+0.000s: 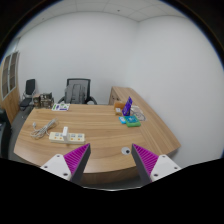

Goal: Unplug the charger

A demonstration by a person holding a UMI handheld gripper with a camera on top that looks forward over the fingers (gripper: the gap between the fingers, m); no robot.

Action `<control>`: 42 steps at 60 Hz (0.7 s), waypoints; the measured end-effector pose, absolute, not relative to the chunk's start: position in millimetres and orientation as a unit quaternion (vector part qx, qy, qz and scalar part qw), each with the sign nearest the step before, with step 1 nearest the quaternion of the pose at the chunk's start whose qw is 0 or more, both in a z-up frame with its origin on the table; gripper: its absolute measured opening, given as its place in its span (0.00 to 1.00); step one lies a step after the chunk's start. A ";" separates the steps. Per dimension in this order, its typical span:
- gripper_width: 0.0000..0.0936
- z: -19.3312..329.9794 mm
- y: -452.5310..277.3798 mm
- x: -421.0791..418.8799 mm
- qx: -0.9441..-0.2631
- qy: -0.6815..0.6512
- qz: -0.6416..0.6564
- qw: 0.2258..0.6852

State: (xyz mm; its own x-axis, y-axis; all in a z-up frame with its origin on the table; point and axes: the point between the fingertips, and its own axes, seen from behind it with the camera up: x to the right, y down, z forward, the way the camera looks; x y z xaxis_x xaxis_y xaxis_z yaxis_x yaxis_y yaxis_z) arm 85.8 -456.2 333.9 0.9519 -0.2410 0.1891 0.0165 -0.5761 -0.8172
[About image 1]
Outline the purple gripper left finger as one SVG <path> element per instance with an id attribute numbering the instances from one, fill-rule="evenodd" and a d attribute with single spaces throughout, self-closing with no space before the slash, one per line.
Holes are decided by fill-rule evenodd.
<path id="1" fill-rule="evenodd" d="M 90 154 L 90 145 L 86 144 L 65 155 L 54 155 L 41 169 L 79 185 Z"/>

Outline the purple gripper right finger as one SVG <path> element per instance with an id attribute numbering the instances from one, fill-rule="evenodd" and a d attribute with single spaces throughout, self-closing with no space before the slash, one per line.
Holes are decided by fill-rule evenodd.
<path id="1" fill-rule="evenodd" d="M 132 145 L 131 153 L 144 185 L 180 170 L 180 167 L 165 154 L 158 156 L 136 144 Z"/>

